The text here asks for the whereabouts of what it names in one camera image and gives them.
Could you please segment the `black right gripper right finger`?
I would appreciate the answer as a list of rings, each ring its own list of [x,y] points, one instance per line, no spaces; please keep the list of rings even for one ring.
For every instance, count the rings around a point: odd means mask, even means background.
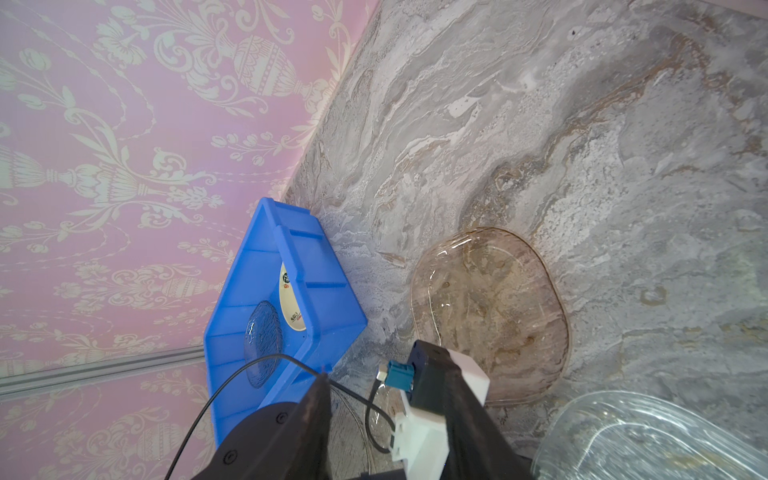
[[[531,479],[489,414],[457,372],[446,375],[449,455],[438,479]]]

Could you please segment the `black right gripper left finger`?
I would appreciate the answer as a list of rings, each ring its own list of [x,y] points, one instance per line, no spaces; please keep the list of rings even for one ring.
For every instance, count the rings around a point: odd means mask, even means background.
[[[198,479],[330,479],[331,385],[325,374],[298,403],[275,403],[242,420]]]

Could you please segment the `cream plate with calligraphy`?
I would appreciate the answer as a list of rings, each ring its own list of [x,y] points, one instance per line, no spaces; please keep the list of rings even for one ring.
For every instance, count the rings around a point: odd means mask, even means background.
[[[284,264],[281,265],[278,291],[281,313],[287,326],[297,332],[305,331],[303,315]]]

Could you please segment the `pink glass plate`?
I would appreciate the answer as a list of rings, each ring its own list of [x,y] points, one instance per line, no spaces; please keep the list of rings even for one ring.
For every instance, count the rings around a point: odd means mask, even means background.
[[[459,233],[428,248],[411,280],[417,338],[474,359],[489,405],[542,396],[569,355],[565,308],[539,254],[500,228]]]

